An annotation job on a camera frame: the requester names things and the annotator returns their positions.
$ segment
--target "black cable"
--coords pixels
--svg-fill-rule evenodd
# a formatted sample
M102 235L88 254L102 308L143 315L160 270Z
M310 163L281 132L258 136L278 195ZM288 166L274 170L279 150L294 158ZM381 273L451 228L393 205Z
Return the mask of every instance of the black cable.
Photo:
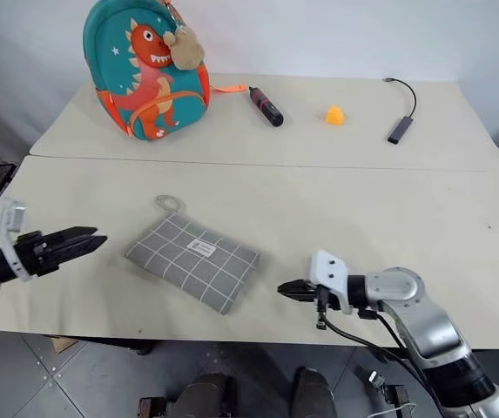
M355 342L358 342L366 347L373 348L375 350L379 350L379 351L383 352L386 356L388 356L391 359L393 359L394 361L396 361L398 364L400 364L402 367L404 367L406 370L408 370L408 373L410 373L414 377L414 379L416 379L418 381L418 383L427 391L427 393L430 394L431 397L433 397L433 400L435 401L435 403L437 403L435 394L433 393L433 390L428 386L427 382L423 381L423 379L419 375L415 374L414 369L412 369L404 360L402 360L396 354L393 354L392 352L390 352L386 348L379 347L372 342L369 342L367 340L363 340L362 338L357 337L357 336L352 335L352 334L349 334L346 331L342 331L335 324L333 324L331 321L329 321L327 319L327 315L324 312L319 312L319 318L320 318L320 320L322 320L324 322L324 324L327 327L329 327L332 331L337 333L339 336L347 338L347 339L355 341Z
M377 320L379 320L381 322L381 324L385 326L385 328L387 329L387 331L390 334L390 336L392 337L392 339L398 345L398 348L401 350L404 350L405 352L408 351L408 349L405 348L404 345L402 344L402 341L400 341L400 338L398 338L398 335L396 335L396 333L394 332L394 329L392 329L392 327L388 324L387 320L385 320L379 314L377 314Z
M412 92L412 94L414 95L414 108L412 109L411 113L408 115L409 118L411 118L412 116L414 116L414 112L415 112L415 107L417 106L417 96L415 95L415 91L414 89L412 89L412 86L409 85L408 83L406 83L405 81L402 81L402 80L399 80L398 78L392 78L392 77L388 77L388 78L383 78L382 81L386 81L388 83L392 82L392 81L395 81L397 83L400 83L400 84L404 84L406 87L409 88L409 90Z

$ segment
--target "pant leg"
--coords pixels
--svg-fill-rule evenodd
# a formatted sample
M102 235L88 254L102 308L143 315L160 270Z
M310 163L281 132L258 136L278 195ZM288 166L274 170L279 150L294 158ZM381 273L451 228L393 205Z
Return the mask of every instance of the pant leg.
M205 374L198 377L179 396L168 418L208 418L220 415L220 404L226 391L223 374Z
M296 375L291 418L337 418L333 394L322 374L301 369Z

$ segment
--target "plaid pencil case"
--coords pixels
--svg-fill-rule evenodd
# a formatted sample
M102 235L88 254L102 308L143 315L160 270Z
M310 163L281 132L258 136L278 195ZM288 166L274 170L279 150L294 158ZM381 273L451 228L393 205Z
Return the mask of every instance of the plaid pencil case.
M260 253L180 212L160 219L125 255L220 314L227 314Z

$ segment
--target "backpack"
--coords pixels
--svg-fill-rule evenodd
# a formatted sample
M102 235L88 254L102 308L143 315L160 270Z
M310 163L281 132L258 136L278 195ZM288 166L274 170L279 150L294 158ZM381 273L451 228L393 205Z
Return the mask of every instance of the backpack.
M169 3L100 0L84 25L84 57L98 99L124 132L143 140L196 122L210 99L205 65L179 70L172 60L166 32L187 32Z

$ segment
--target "plush keychain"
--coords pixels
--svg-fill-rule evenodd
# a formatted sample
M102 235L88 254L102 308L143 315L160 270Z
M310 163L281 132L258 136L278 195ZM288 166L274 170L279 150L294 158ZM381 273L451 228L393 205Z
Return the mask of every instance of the plush keychain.
M194 70L203 62L203 47L188 26L179 26L175 34L166 32L164 43L170 48L172 61L179 70Z

